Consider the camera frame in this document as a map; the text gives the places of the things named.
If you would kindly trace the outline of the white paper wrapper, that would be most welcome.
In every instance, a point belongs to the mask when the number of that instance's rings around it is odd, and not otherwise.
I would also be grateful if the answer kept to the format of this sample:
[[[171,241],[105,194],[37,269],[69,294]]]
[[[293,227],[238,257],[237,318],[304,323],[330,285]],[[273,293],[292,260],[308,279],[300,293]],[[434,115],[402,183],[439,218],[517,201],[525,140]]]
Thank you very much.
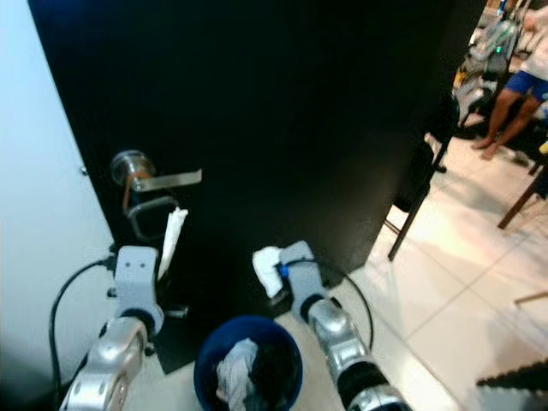
[[[185,219],[188,216],[188,209],[177,207],[168,214],[167,226],[165,226],[164,239],[162,240],[161,254],[157,279],[164,277],[170,267],[175,251],[179,246],[179,239]]]

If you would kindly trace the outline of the white tissue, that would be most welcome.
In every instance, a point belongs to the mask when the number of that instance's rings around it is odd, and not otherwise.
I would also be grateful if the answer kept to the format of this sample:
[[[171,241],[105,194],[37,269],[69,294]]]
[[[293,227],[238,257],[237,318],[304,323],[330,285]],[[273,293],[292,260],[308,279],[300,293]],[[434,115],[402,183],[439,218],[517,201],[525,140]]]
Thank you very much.
[[[252,254],[252,267],[267,297],[274,301],[286,289],[287,277],[280,247],[263,247]]]

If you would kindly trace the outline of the black metal loop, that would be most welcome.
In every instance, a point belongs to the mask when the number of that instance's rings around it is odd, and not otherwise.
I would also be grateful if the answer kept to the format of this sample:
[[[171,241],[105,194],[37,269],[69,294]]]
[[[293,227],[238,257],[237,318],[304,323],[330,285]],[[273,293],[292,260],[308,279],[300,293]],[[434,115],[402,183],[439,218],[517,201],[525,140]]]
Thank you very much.
[[[138,202],[126,211],[126,217],[138,240],[155,242],[164,239],[169,216],[179,207],[175,197],[161,196]]]

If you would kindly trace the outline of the blue round trash bin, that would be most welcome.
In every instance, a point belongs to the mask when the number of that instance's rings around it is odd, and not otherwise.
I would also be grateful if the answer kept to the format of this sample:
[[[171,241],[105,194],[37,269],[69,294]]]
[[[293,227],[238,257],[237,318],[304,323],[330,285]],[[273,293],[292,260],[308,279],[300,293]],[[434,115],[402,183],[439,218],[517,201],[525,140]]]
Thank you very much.
[[[289,411],[304,384],[304,361],[291,334],[274,320],[244,314],[224,322],[202,344],[194,368],[194,388],[204,411],[229,411],[225,400],[217,396],[217,366],[238,342],[257,344],[259,372],[255,384],[270,411]]]

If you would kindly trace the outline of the black door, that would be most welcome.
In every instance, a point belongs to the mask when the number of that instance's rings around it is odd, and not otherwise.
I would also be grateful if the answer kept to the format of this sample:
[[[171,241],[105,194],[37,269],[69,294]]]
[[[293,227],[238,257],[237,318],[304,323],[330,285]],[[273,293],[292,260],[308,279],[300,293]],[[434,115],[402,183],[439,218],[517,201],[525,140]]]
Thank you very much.
[[[113,242],[138,240],[118,153],[203,173],[175,191],[189,214],[160,291],[188,314],[157,337],[166,372],[227,319],[286,312],[253,274],[262,247],[366,262],[485,3],[30,0]]]

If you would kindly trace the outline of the white crumpled rubbish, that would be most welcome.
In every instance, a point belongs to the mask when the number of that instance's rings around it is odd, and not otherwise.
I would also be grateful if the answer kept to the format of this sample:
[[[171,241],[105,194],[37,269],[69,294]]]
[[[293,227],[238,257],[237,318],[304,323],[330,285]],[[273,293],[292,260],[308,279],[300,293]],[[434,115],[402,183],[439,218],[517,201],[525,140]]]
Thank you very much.
[[[250,377],[257,355],[258,345],[251,339],[243,339],[219,361],[217,396],[229,411],[261,411],[263,403]]]

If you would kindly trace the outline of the black chair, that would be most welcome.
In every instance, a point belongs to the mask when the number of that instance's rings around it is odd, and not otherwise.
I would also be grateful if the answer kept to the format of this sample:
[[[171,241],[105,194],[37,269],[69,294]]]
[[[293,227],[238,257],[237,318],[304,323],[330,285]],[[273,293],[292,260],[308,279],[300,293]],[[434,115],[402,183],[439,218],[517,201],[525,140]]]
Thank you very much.
[[[461,106],[458,99],[450,95],[442,99],[438,108],[424,122],[420,139],[415,142],[414,156],[404,172],[394,199],[394,207],[406,212],[406,219],[401,226],[396,226],[392,222],[384,223],[386,228],[396,235],[387,254],[389,261],[396,258],[400,246],[408,236],[411,224],[426,202],[433,177],[449,171],[443,161],[449,153],[450,142],[457,132],[460,120]]]

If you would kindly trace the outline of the grey machine with green light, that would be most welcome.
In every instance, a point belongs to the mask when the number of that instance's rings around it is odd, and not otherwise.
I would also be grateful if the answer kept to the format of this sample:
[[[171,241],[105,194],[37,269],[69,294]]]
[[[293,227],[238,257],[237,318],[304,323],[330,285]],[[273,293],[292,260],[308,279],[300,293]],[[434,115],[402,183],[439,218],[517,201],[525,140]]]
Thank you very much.
[[[514,13],[494,11],[488,22],[474,31],[465,59],[458,69],[457,85],[477,86],[485,81],[491,85],[498,83],[498,79],[509,71],[517,34],[520,34],[520,27],[514,20]]]

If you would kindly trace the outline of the brown wooden chair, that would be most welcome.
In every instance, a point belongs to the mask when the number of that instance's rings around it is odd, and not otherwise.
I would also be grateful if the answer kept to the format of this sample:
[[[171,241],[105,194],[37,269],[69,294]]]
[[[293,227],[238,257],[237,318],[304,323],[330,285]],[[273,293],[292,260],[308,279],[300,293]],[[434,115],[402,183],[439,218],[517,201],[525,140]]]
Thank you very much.
[[[498,229],[508,227],[517,214],[520,214],[526,206],[531,204],[533,197],[539,197],[544,202],[548,202],[548,165],[538,165],[533,171],[535,173],[533,173],[531,183],[527,185],[521,195],[518,195],[513,206],[505,212],[501,222],[497,224]]]

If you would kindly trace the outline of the person in blue shorts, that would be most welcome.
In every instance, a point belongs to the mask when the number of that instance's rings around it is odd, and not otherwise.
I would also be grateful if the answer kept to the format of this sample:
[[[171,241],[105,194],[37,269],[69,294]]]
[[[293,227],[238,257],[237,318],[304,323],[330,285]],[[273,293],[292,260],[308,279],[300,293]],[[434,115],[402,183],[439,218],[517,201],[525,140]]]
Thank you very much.
[[[548,99],[548,5],[526,16],[524,28],[543,32],[544,36],[498,93],[488,132],[473,147],[481,151],[482,160],[491,160],[498,150],[523,133]]]

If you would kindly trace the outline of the black ridged mat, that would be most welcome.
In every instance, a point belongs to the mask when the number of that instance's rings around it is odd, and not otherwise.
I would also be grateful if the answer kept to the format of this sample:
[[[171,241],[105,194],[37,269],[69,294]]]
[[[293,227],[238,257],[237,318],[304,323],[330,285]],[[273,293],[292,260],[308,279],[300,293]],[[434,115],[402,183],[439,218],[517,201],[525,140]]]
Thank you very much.
[[[548,411],[548,357],[476,383],[486,411]]]

